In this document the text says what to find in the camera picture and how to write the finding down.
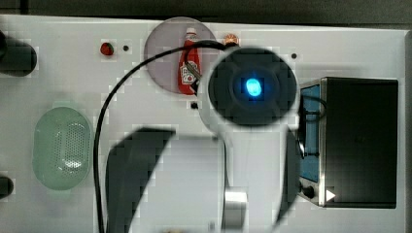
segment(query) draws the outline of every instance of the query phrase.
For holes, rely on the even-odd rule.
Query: black object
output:
[[[30,74],[37,64],[36,51],[28,44],[0,31],[0,72],[17,77]]]
[[[200,80],[196,79],[191,85],[190,89],[193,91],[194,95],[197,96],[197,89],[199,88]]]
[[[395,208],[397,81],[323,78],[301,87],[315,85],[327,101],[327,115],[317,126],[319,156],[300,162],[303,186],[315,191],[311,201],[333,208]],[[324,179],[305,179],[308,174]]]
[[[254,78],[261,95],[251,96],[246,81]],[[291,68],[278,55],[265,49],[239,49],[221,61],[213,71],[210,100],[225,119],[243,126],[264,126],[291,108],[297,91]]]
[[[307,196],[308,198],[312,199],[315,197],[315,190],[313,186],[302,187],[303,195]]]
[[[10,178],[0,177],[0,199],[3,199],[12,194],[15,185]]]
[[[320,104],[323,105],[324,111],[321,112],[309,112],[303,107],[303,103],[307,100],[313,100],[316,102],[319,102]],[[307,119],[307,116],[316,116],[314,119]],[[297,137],[296,140],[299,144],[299,151],[300,151],[300,156],[302,159],[305,158],[305,156],[319,156],[318,152],[315,153],[309,153],[305,151],[304,145],[306,144],[306,126],[307,123],[312,123],[312,122],[319,122],[323,117],[326,116],[326,101],[317,98],[317,97],[312,97],[312,96],[305,96],[305,95],[300,95],[300,103],[299,103],[299,130],[297,131]]]
[[[227,44],[225,44],[226,47],[231,48],[231,47],[239,47],[238,44],[234,43],[234,42],[229,42]]]
[[[190,107],[192,108],[192,109],[198,109],[199,107],[197,106],[197,103],[196,102],[191,102],[190,103]]]
[[[293,133],[289,130],[287,135],[286,161],[285,161],[285,176],[283,183],[281,208],[278,213],[276,224],[279,224],[282,217],[288,212],[288,209],[296,199],[297,193],[300,191],[299,168],[300,168],[300,152],[297,140]]]
[[[142,128],[112,148],[106,168],[108,233],[129,231],[151,173],[174,134],[169,130]]]

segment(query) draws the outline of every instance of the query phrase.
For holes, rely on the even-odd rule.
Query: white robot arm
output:
[[[275,53],[236,48],[200,81],[202,121],[226,144],[223,229],[271,232],[281,206],[286,137],[298,125],[299,91]]]

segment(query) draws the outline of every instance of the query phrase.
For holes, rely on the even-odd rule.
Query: label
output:
[[[194,68],[195,71],[199,72],[196,63],[194,63],[193,61],[189,61],[189,64]],[[195,80],[195,76],[191,73],[191,71],[189,71],[185,63],[181,66],[180,69],[182,74],[182,84],[192,84]]]
[[[192,42],[197,42],[197,36],[196,36],[196,34],[188,33],[188,34],[186,34],[186,40],[189,40],[189,41],[192,41]]]

